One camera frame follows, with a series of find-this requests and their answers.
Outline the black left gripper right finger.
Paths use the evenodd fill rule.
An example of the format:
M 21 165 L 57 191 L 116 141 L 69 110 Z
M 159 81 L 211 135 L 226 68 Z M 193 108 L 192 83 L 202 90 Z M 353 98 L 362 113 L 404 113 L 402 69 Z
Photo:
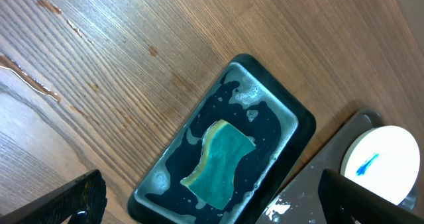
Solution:
M 390 203 L 334 170 L 323 171 L 318 196 L 328 224 L 423 224 L 422 218 Z

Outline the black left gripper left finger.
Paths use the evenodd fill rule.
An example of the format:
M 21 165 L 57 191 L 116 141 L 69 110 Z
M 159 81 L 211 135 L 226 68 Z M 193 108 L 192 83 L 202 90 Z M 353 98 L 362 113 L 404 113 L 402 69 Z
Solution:
M 106 206 L 105 180 L 99 170 L 91 170 L 2 216 L 1 222 L 100 224 Z

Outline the white plate with blue stain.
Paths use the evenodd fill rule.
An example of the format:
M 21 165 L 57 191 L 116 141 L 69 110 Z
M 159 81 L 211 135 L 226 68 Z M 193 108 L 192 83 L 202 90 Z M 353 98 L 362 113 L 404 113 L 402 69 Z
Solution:
M 341 163 L 341 175 L 394 205 L 400 204 L 418 177 L 417 141 L 406 129 L 383 126 L 356 138 Z

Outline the green yellow sponge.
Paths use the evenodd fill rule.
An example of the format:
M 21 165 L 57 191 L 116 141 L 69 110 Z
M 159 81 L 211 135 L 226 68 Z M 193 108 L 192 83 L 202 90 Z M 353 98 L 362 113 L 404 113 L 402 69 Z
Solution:
M 203 135 L 198 165 L 180 184 L 206 204 L 223 210 L 232 199 L 239 162 L 255 149 L 254 142 L 236 127 L 218 120 Z

